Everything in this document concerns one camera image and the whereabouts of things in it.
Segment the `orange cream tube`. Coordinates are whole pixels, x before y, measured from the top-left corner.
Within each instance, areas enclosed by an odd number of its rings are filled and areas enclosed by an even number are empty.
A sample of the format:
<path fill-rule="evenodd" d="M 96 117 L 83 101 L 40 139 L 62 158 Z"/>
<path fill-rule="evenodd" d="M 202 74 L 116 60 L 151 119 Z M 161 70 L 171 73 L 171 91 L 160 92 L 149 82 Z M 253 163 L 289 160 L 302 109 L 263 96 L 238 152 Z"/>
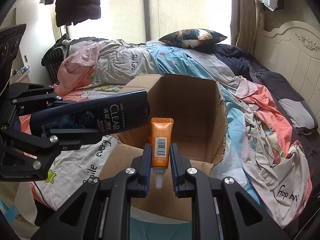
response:
<path fill-rule="evenodd" d="M 164 175 L 169 165 L 173 124 L 172 118 L 151 119 L 151 168 L 155 174 L 155 187 L 158 190 L 162 188 Z"/>

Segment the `dark blue shampoo bottle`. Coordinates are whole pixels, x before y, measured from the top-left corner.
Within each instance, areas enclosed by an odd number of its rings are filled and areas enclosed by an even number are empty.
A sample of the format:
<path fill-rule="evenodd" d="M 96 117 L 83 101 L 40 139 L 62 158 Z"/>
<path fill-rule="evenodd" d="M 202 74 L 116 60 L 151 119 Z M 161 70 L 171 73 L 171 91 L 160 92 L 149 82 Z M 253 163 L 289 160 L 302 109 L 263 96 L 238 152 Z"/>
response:
<path fill-rule="evenodd" d="M 98 129 L 109 135 L 147 125 L 149 116 L 147 92 L 138 90 L 35 112 L 29 126 L 35 136 L 50 129 Z"/>

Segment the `brown cardboard box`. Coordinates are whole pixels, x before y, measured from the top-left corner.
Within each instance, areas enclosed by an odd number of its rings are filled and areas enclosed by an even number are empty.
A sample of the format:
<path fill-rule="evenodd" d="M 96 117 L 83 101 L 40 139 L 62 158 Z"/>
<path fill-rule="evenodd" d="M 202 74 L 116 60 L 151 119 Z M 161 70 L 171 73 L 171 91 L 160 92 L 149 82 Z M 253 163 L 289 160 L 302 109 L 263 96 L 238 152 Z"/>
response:
<path fill-rule="evenodd" d="M 148 94 L 150 118 L 174 120 L 171 141 L 177 144 L 180 155 L 211 175 L 226 147 L 227 113 L 219 84 L 186 75 L 149 74 L 134 78 L 121 92 L 141 89 Z M 140 213 L 191 220 L 191 200 L 175 196 L 170 169 L 161 189 L 156 189 L 155 179 L 151 178 L 148 195 L 133 198 L 131 206 Z"/>

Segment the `cartoon star bed sheet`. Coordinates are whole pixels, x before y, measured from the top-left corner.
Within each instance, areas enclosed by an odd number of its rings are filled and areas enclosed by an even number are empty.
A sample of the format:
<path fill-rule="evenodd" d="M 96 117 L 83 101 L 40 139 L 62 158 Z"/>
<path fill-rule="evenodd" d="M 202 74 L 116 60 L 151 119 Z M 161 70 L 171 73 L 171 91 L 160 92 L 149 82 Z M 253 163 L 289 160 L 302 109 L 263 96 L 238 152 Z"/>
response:
<path fill-rule="evenodd" d="M 140 155 L 152 118 L 171 118 L 171 143 L 196 168 L 216 179 L 233 177 L 282 229 L 303 212 L 312 191 L 308 161 L 271 89 L 192 49 L 85 43 L 62 62 L 55 92 L 89 102 L 144 89 L 149 123 L 120 132 L 120 107 L 104 110 L 102 128 L 114 135 L 62 152 L 38 183 L 41 191 L 32 184 L 34 197 L 42 193 L 57 210 L 89 176 L 113 176 Z"/>

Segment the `patterned pillow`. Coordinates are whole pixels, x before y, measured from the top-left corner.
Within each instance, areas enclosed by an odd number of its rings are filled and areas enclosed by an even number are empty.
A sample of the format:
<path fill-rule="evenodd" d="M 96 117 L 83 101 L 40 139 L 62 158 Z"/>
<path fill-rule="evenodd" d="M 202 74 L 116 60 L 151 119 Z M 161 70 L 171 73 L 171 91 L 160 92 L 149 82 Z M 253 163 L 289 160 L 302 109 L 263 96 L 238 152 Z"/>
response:
<path fill-rule="evenodd" d="M 165 35 L 159 41 L 178 48 L 198 48 L 215 45 L 224 41 L 227 36 L 208 29 L 185 29 Z"/>

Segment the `cream carved headboard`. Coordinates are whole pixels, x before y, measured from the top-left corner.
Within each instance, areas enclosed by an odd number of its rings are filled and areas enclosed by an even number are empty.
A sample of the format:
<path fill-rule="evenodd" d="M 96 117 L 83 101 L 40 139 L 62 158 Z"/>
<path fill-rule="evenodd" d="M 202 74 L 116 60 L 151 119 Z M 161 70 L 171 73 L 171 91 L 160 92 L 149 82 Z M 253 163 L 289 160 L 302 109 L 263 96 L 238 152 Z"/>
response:
<path fill-rule="evenodd" d="M 264 18 L 261 13 L 254 57 L 284 76 L 319 120 L 319 30 L 302 21 L 289 21 L 266 31 Z"/>

